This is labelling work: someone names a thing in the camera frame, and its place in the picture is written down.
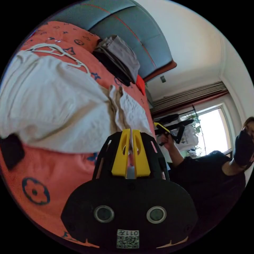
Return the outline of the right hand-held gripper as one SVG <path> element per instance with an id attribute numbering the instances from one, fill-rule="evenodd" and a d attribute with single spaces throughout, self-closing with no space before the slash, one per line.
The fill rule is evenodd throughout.
<path id="1" fill-rule="evenodd" d="M 158 123 L 158 122 L 154 122 L 154 126 L 156 127 L 155 129 L 155 135 L 165 135 L 165 136 L 169 136 L 171 135 L 171 137 L 173 138 L 173 140 L 179 144 L 182 136 L 184 134 L 184 130 L 185 127 L 189 124 L 192 124 L 194 122 L 193 119 L 188 119 L 185 121 L 181 121 L 177 124 L 174 125 L 170 125 L 165 127 L 164 125 Z"/>

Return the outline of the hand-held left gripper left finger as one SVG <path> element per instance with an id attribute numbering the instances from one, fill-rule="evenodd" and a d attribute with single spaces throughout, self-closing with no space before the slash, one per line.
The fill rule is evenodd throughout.
<path id="1" fill-rule="evenodd" d="M 130 143 L 130 129 L 124 129 L 121 132 L 119 144 L 116 150 L 111 173 L 113 176 L 126 177 L 128 169 L 128 154 Z"/>

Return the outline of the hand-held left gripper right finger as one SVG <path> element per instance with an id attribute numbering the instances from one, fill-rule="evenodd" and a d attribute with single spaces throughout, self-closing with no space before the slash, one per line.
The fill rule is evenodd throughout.
<path id="1" fill-rule="evenodd" d="M 135 176 L 148 177 L 150 176 L 150 168 L 139 130 L 132 131 L 132 140 Z"/>

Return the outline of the person's right hand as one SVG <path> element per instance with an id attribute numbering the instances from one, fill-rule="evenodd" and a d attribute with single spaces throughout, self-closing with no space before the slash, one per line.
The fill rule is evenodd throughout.
<path id="1" fill-rule="evenodd" d="M 168 136 L 162 135 L 161 142 L 164 144 L 165 148 L 168 150 L 169 156 L 172 161 L 176 159 L 180 159 L 182 157 L 171 135 L 168 135 Z"/>

